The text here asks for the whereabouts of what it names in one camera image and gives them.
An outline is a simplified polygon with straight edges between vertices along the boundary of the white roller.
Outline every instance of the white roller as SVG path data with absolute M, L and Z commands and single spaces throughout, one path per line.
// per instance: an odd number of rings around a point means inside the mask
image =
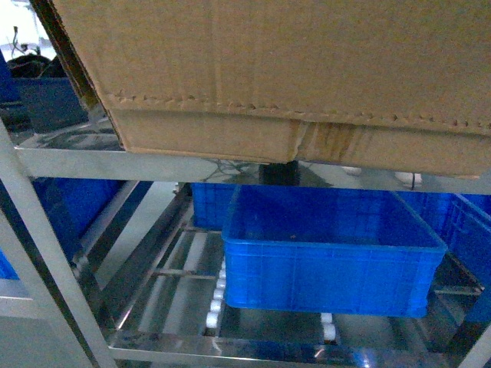
M 321 322 L 323 324 L 332 324 L 332 313 L 321 313 Z
M 360 176 L 361 168 L 359 167 L 350 167 L 350 166 L 342 166 L 345 173 L 351 176 Z
M 213 299 L 215 299 L 216 301 L 222 301 L 223 294 L 223 289 L 215 289 L 213 292 Z
M 217 301 L 213 299 L 211 304 L 209 305 L 209 310 L 211 312 L 219 313 L 221 309 L 222 309 L 222 301 Z
M 217 289 L 225 289 L 226 281 L 224 278 L 219 278 L 218 281 L 216 282 L 216 288 Z
M 218 327 L 218 313 L 208 312 L 206 315 L 206 327 L 207 328 L 217 328 Z
M 324 341 L 333 341 L 336 338 L 336 327 L 334 324 L 322 324 L 324 330 Z
M 423 183 L 423 178 L 421 178 L 421 174 L 413 174 L 411 172 L 396 172 L 394 174 L 400 182 L 403 183 L 403 186 L 406 187 L 412 187 L 413 186 L 413 180 L 414 180 L 414 186 L 421 186 Z

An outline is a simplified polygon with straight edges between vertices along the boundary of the cardboard box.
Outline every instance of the cardboard box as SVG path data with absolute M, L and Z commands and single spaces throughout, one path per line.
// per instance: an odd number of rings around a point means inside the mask
M 102 102 L 129 151 L 491 167 L 488 1 L 35 7 L 82 100 Z

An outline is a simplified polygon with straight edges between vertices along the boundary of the shelving rack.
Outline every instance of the shelving rack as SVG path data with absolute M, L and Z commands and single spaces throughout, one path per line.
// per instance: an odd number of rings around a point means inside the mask
M 265 180 L 269 168 L 260 163 L 126 153 L 107 121 L 43 136 L 9 136 L 0 124 L 0 233 L 8 244 L 2 250 L 21 279 L 0 283 L 0 315 L 46 320 L 80 367 L 165 363 L 480 368 L 486 364 L 491 357 L 490 327 L 465 351 L 436 348 L 435 335 L 414 342 L 417 352 L 325 345 L 313 326 L 308 341 L 244 340 L 237 338 L 244 336 L 237 332 L 240 326 L 230 327 L 240 324 L 234 319 L 237 310 L 226 308 L 222 323 L 228 324 L 229 332 L 223 328 L 217 337 L 206 336 L 203 315 L 222 251 L 215 232 L 192 227 L 188 186 L 181 187 L 115 275 L 103 286 L 97 281 L 97 270 L 109 257 L 111 245 L 147 193 L 146 181 L 264 184 L 270 183 Z M 84 251 L 68 262 L 31 185 L 30 178 L 39 176 L 131 182 L 81 240 Z M 421 186 L 412 188 L 386 170 L 367 169 L 357 177 L 339 166 L 299 163 L 290 184 L 491 194 L 491 172 L 478 179 L 423 175 Z M 186 269 L 186 264 L 195 269 Z M 447 286 L 435 295 L 456 290 L 448 291 Z M 469 277 L 458 293 L 472 297 L 476 288 Z M 430 317 L 398 323 L 417 330 L 428 321 Z

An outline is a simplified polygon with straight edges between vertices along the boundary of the blue bin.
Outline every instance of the blue bin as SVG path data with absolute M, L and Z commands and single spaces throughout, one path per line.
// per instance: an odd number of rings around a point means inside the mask
M 445 243 L 397 194 L 242 186 L 224 225 L 232 307 L 422 317 Z
M 6 278 L 9 280 L 18 280 L 18 276 L 14 271 L 14 268 L 8 263 L 7 258 L 0 250 L 0 278 Z
M 235 184 L 192 184 L 194 225 L 209 230 L 222 230 Z
M 43 178 L 32 183 L 67 260 L 80 250 L 80 237 L 120 184 L 114 180 L 64 178 Z
M 438 235 L 441 235 L 453 194 L 425 192 L 399 192 L 398 194 Z
M 464 196 L 453 195 L 441 237 L 479 282 L 491 287 L 491 216 Z
M 68 78 L 15 78 L 14 83 L 36 133 L 88 121 Z

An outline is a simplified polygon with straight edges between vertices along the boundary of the crate rim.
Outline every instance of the crate rim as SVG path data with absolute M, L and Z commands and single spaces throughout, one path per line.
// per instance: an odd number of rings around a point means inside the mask
M 232 222 L 232 214 L 235 211 L 237 206 L 237 198 L 239 197 L 240 191 L 243 190 L 243 186 L 237 186 L 234 190 L 232 200 L 230 201 L 230 206 L 228 209 L 227 217 L 225 223 L 222 228 L 222 239 L 225 243 L 231 243 L 235 245 L 250 245 L 251 239 L 237 239 L 230 237 L 230 227 Z M 435 241 L 437 246 L 434 247 L 400 247 L 394 245 L 359 245 L 355 243 L 323 243 L 319 241 L 299 241 L 291 244 L 291 241 L 279 241 L 279 240 L 254 240 L 254 246 L 256 245 L 281 245 L 288 247 L 314 247 L 314 248 L 325 248 L 325 249 L 353 249 L 353 246 L 356 246 L 357 249 L 364 250 L 376 250 L 376 249 L 384 249 L 385 251 L 418 251 L 420 253 L 441 253 L 441 251 L 448 251 L 448 246 L 446 242 L 424 221 L 421 216 L 419 216 L 411 206 L 406 203 L 396 192 L 387 192 L 395 197 L 397 201 L 401 203 L 401 205 L 425 228 L 425 230 L 429 233 L 432 240 Z

